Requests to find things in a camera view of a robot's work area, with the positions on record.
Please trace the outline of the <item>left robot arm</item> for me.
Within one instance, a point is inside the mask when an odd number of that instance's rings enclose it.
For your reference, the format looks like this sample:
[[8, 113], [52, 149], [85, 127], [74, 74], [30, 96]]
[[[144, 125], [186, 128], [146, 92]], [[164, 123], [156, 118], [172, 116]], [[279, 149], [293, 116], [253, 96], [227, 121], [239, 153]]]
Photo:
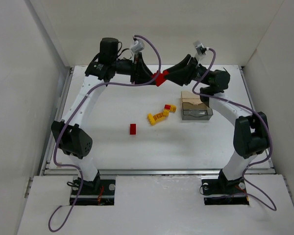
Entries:
[[60, 121], [54, 121], [51, 125], [55, 139], [53, 162], [56, 166], [61, 165], [56, 160], [59, 149], [69, 156], [72, 161], [69, 166], [79, 173], [78, 178], [70, 182], [69, 186], [76, 188], [78, 193], [94, 193], [101, 187], [100, 172], [94, 159], [88, 156], [93, 140], [84, 130], [99, 96], [108, 86], [154, 85], [160, 74], [158, 70], [156, 75], [153, 75], [142, 59], [145, 43], [152, 45], [146, 37], [134, 35], [133, 44], [128, 48], [133, 58], [121, 59], [124, 51], [122, 43], [116, 38], [102, 38], [99, 52], [85, 71], [83, 83], [73, 105]]

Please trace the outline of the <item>yellow printed lego brick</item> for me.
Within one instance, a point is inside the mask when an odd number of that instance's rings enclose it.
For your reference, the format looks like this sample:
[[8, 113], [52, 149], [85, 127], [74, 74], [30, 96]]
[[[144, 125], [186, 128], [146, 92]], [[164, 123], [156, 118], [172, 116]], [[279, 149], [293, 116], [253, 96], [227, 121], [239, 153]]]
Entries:
[[164, 116], [163, 113], [158, 113], [153, 116], [153, 119], [154, 123], [159, 123], [161, 121], [164, 121], [166, 119], [166, 116]]

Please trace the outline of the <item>red lego brick stack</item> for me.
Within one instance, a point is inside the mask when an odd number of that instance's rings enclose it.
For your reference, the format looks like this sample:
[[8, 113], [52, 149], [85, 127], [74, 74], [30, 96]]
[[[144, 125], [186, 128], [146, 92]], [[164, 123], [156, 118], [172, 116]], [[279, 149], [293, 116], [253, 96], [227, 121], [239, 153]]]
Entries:
[[164, 70], [162, 73], [160, 73], [154, 81], [155, 85], [157, 87], [161, 86], [166, 81], [165, 76], [168, 74], [169, 74], [169, 72], [167, 70]]

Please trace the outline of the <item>yellow long lego brick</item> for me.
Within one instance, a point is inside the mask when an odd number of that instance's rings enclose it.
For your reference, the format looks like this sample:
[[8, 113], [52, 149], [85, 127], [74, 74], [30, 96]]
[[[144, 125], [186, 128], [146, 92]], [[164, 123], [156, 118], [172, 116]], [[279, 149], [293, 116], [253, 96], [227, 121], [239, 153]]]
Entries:
[[153, 117], [153, 115], [152, 115], [151, 113], [149, 113], [149, 114], [147, 115], [147, 119], [148, 119], [149, 123], [150, 123], [152, 126], [154, 126], [154, 125], [156, 124], [155, 119], [154, 119], [154, 117]]

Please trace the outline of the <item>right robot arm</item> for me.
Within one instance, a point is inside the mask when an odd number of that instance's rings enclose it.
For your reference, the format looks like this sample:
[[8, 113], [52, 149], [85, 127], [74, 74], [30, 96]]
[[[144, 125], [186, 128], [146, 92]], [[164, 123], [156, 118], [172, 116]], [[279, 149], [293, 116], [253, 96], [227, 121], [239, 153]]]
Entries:
[[187, 55], [180, 63], [163, 72], [164, 79], [177, 85], [188, 85], [191, 81], [205, 84], [197, 93], [209, 108], [219, 112], [234, 126], [234, 153], [219, 176], [203, 180], [204, 195], [237, 194], [245, 191], [244, 174], [256, 156], [271, 147], [267, 116], [247, 106], [230, 101], [228, 89], [230, 74], [226, 70], [211, 71]]

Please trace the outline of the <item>red yellow lego assembly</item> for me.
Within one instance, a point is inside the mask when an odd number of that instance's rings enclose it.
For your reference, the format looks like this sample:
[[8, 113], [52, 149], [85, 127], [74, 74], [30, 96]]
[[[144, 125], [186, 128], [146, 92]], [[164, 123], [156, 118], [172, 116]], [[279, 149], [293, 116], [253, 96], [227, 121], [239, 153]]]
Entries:
[[164, 109], [163, 109], [163, 116], [168, 117], [170, 113], [175, 113], [176, 112], [176, 106], [172, 104], [165, 104]]

